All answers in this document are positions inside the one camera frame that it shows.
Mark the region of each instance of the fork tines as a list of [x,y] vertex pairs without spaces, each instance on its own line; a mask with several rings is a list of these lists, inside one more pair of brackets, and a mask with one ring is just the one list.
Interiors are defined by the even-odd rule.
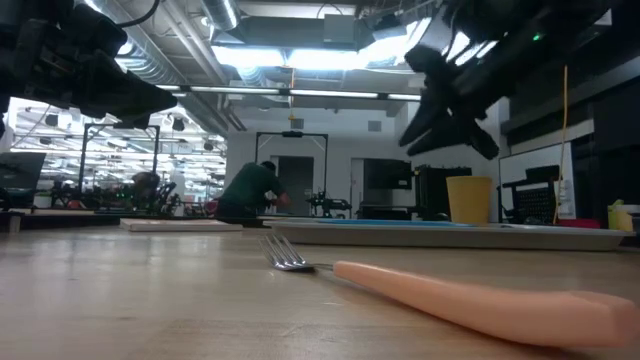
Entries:
[[269,234],[258,240],[267,260],[276,269],[284,271],[315,271],[282,235]]

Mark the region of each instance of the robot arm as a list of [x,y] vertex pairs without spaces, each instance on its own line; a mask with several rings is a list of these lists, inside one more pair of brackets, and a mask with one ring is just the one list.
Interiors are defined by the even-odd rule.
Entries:
[[0,3],[0,112],[12,96],[110,113],[146,128],[152,113],[176,106],[171,93],[147,84],[115,62],[127,41],[106,16],[73,0]]
[[462,66],[447,53],[418,45],[405,59],[426,75],[420,107],[400,139],[409,155],[466,144],[486,159],[499,148],[476,120],[539,66],[568,55],[580,35],[621,0],[452,0],[440,11],[452,36],[463,31],[470,46],[497,41],[482,58]]

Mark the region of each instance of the doorway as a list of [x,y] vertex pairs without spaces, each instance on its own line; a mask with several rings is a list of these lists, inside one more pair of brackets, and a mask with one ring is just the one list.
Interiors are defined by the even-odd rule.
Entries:
[[311,215],[306,201],[313,193],[313,157],[279,156],[278,178],[291,198],[288,206],[278,206],[279,213]]

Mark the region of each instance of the man in green shirt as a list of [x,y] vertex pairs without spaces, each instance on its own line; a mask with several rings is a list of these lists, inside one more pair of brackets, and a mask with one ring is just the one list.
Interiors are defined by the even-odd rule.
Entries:
[[[270,201],[265,193],[271,191],[278,197]],[[218,200],[218,218],[255,218],[258,210],[269,205],[288,205],[291,199],[276,176],[276,165],[265,161],[245,164]]]

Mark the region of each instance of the fork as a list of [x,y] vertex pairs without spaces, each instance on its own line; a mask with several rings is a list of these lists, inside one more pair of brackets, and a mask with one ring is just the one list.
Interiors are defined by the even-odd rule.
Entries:
[[505,340],[556,347],[614,347],[640,332],[640,311],[627,299],[586,291],[528,292],[461,284],[377,266],[310,264],[286,237],[260,247],[278,270],[330,270],[433,316]]

